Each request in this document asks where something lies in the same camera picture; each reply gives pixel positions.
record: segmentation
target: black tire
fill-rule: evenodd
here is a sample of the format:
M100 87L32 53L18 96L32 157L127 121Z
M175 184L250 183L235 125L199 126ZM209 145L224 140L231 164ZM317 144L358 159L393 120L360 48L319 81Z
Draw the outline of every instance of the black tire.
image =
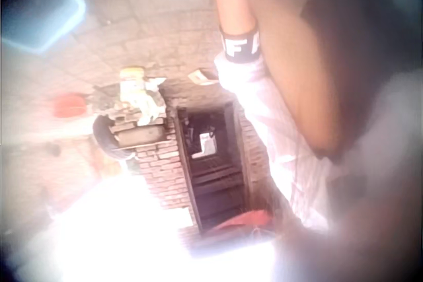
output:
M98 146L110 158L115 160L128 160L134 156L134 152L131 150L119 149L119 143L110 130L113 123L113 120L107 116L98 116L93 124L94 138Z

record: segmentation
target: white sleeve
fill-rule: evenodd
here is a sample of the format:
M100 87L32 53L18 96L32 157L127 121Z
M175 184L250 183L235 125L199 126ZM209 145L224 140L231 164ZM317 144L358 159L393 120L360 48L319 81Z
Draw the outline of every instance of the white sleeve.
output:
M315 193L319 189L313 190L314 194L308 193L309 184L312 178L320 179L328 172L328 160L319 160L298 132L280 92L267 74L263 57L252 63L236 64L221 53L215 65L221 86L237 96L245 116L266 146L277 187L302 218L300 206L307 201L314 205L309 200L319 196Z

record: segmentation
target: tire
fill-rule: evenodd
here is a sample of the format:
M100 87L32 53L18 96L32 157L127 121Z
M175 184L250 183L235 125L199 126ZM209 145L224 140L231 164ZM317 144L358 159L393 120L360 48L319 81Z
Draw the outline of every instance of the tire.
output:
M110 130L113 123L113 120L108 116L98 116L93 124L95 141L110 158L115 160L128 160L134 156L134 152L127 149L119 149L119 143Z

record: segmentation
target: window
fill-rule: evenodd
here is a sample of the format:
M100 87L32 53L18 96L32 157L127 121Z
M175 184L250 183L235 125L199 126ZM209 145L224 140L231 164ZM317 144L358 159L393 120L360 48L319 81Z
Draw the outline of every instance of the window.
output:
M216 153L216 139L215 137L210 137L208 132L202 133L200 135L201 143L201 152L194 153L191 157L193 159L206 157L208 155L214 155Z

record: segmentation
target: black wristband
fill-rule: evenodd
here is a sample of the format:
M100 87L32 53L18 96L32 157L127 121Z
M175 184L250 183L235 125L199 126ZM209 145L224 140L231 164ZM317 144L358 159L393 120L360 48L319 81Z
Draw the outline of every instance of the black wristband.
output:
M232 36L220 28L226 58L232 63L250 63L260 57L260 38L258 28L248 33Z

